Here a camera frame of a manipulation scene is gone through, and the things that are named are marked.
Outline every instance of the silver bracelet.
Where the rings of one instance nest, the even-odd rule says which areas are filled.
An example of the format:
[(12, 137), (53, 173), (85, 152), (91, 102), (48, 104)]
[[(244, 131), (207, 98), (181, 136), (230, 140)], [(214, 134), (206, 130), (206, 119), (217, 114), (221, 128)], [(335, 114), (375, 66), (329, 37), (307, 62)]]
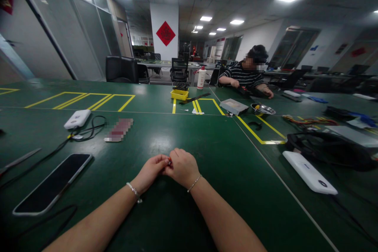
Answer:
[(194, 181), (193, 185), (189, 188), (188, 193), (193, 188), (193, 186), (196, 185), (198, 179), (200, 179), (201, 177), (202, 177), (202, 174), (200, 174), (199, 177), (196, 179), (196, 181)]
[(143, 200), (141, 199), (141, 196), (138, 194), (137, 190), (130, 183), (126, 183), (126, 184), (131, 188), (131, 190), (137, 196), (137, 198), (138, 198), (137, 203), (140, 204), (141, 202), (143, 202)]

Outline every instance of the yellow box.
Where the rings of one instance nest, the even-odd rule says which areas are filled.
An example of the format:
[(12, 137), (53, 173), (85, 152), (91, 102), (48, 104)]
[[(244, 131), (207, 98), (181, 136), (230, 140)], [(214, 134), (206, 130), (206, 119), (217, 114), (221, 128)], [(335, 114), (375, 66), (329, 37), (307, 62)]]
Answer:
[(173, 90), (171, 91), (171, 97), (178, 99), (178, 100), (186, 100), (188, 97), (189, 92), (188, 91), (180, 91), (180, 90)]

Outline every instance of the white bottle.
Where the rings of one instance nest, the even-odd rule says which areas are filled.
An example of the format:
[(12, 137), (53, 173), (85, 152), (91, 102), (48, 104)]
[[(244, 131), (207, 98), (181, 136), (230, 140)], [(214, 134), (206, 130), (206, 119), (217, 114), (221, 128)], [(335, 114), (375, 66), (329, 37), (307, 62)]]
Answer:
[(203, 89), (204, 88), (205, 77), (206, 77), (205, 66), (202, 66), (202, 68), (200, 70), (198, 70), (198, 83), (197, 83), (197, 88), (198, 89)]

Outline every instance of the red decoration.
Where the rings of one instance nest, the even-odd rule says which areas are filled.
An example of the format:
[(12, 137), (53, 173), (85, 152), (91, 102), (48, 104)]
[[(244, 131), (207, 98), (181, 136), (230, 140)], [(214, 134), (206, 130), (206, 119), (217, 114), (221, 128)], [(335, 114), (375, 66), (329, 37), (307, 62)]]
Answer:
[(1, 0), (1, 8), (8, 14), (13, 13), (13, 0)]
[(366, 49), (365, 49), (365, 47), (361, 47), (359, 49), (352, 51), (352, 57), (357, 57), (357, 56), (364, 54), (364, 53), (366, 53)]
[(161, 25), (160, 29), (157, 31), (156, 34), (165, 46), (167, 46), (176, 36), (176, 34), (172, 31), (171, 27), (167, 24), (167, 22), (164, 22)]

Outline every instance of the blue glove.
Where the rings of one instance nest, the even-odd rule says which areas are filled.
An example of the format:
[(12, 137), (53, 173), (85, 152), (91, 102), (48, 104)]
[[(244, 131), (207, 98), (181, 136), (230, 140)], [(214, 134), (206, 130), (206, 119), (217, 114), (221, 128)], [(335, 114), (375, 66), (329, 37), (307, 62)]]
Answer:
[(322, 98), (314, 97), (314, 96), (308, 96), (307, 98), (309, 98), (310, 100), (313, 100), (315, 102), (328, 103), (328, 101), (326, 101), (326, 100), (324, 100)]
[(362, 122), (368, 124), (372, 128), (377, 128), (377, 125), (375, 124), (374, 120), (370, 118), (370, 116), (358, 112), (349, 112), (349, 114), (352, 116), (358, 116)]

